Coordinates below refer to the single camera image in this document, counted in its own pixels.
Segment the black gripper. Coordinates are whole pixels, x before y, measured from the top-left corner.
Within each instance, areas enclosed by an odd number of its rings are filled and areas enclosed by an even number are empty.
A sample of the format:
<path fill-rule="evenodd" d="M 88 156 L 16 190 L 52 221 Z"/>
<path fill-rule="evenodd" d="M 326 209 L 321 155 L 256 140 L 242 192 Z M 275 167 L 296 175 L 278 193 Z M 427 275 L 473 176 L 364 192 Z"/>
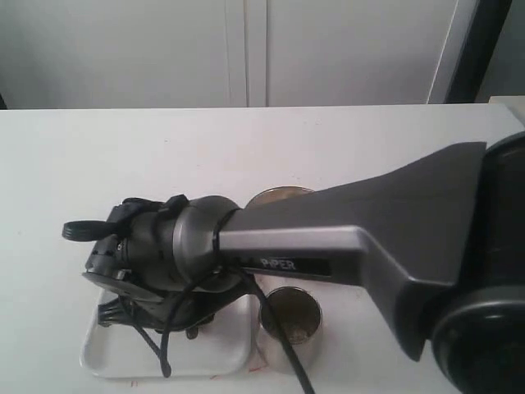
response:
<path fill-rule="evenodd" d="M 98 305 L 98 325 L 185 331 L 188 340 L 196 339 L 219 310 L 249 293 L 211 240 L 107 237 L 95 241 L 83 276 L 113 296 Z"/>

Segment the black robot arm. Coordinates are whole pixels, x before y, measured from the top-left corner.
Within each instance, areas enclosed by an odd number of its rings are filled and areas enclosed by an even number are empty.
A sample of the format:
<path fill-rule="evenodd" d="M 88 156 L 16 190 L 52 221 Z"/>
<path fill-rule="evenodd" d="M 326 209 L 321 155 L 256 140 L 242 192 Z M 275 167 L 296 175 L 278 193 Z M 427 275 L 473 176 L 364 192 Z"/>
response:
<path fill-rule="evenodd" d="M 303 390 L 313 387 L 256 274 L 362 287 L 403 352 L 430 342 L 462 393 L 524 390 L 524 135 L 453 144 L 393 172 L 241 208 L 218 195 L 124 199 L 103 221 L 69 222 L 93 242 L 84 277 L 112 292 L 98 323 L 172 332 L 242 296 L 267 311 Z"/>

